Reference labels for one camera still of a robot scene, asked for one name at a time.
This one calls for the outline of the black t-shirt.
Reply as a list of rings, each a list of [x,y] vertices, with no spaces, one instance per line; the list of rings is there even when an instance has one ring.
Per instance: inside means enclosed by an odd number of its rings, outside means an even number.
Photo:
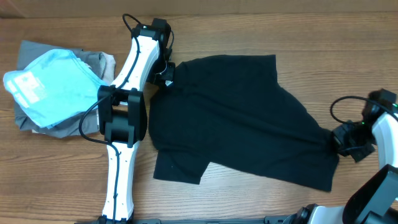
[[[277,80],[275,55],[183,62],[150,100],[154,178],[199,184],[210,163],[329,192],[331,132]]]

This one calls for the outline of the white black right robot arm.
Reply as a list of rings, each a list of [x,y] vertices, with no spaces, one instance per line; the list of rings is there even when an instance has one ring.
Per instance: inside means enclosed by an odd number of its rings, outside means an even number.
[[[362,120],[343,121],[332,132],[338,154],[356,162],[377,151],[379,171],[344,207],[310,204],[283,219],[286,224],[306,223],[397,223],[397,95],[385,89],[364,99]]]

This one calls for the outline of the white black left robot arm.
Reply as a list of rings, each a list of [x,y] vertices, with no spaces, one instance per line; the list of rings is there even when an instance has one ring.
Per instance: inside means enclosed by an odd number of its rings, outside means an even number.
[[[109,86],[98,90],[99,131],[108,151],[106,201],[98,223],[132,223],[132,187],[136,154],[147,131],[144,86],[172,83],[170,61],[174,33],[165,19],[130,30],[132,44],[122,70]]]

